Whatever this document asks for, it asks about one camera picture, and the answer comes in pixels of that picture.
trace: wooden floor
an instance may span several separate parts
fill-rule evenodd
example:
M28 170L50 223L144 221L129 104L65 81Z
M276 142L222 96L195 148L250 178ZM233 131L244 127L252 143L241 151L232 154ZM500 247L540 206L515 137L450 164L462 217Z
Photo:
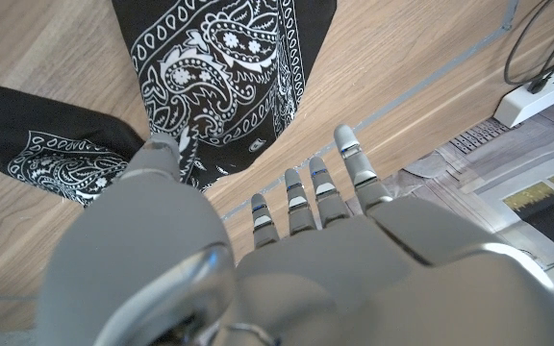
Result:
M207 193L228 216L237 259L252 248L245 201L330 144L339 123L362 124L359 139L386 177L490 117L511 89L501 78L503 63L539 1L518 1L511 21L506 13L515 2L339 1L297 118L250 169ZM506 20L514 27L507 33L500 29ZM516 71L538 65L553 40L554 4L523 41ZM148 135L136 75L108 1L0 0L0 86L109 113ZM378 111L384 115L369 118ZM335 150L323 157L351 197ZM265 197L284 231L285 189L269 188ZM47 258L81 211L0 174L0 331L32 326Z

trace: fabric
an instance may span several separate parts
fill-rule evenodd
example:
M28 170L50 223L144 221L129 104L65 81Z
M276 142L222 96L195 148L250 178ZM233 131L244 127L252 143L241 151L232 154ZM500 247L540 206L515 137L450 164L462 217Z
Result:
M152 133L205 191L288 127L335 0L113 0ZM0 171L87 206L143 141L106 114L0 87Z
M149 128L186 134L181 176L202 190L247 168L290 124L336 7L293 0L113 5Z
M0 172L87 206L142 140L123 121L0 87Z

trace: white power strip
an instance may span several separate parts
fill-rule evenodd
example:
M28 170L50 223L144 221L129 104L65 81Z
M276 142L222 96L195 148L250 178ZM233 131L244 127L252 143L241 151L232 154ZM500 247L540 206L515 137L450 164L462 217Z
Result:
M537 94L527 91L529 84L513 90L501 99L494 118L513 127L554 105L554 74Z

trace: gray robotic arm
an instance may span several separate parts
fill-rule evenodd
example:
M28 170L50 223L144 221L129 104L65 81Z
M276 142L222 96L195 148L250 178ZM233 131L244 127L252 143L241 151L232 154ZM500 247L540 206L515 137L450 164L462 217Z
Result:
M322 230L286 171L290 237L251 199L256 250L235 268L209 202L152 136L65 233L38 304L43 345L554 345L554 288L527 256L415 198L392 201L351 129L335 139L364 215L310 162Z

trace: paisley pattern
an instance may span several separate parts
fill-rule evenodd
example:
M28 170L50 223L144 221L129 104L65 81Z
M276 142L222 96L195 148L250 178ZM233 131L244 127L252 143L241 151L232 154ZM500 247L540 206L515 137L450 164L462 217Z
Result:
M8 173L86 207L126 167L118 154L86 139L30 131L25 149L8 163Z
M182 182L203 192L286 129L305 87L293 0L178 0L130 55L151 133L179 141ZM7 170L87 206L126 166L88 140L30 131Z
M225 154L200 162L217 177L219 166L244 169L248 163L227 155L229 145L249 147L255 159L268 146L261 144L290 124L305 87L292 0L177 1L138 36L130 55L151 132L179 139L194 129L189 145L196 149L182 154L189 184L200 174L196 155L208 148ZM248 143L236 144L261 125Z

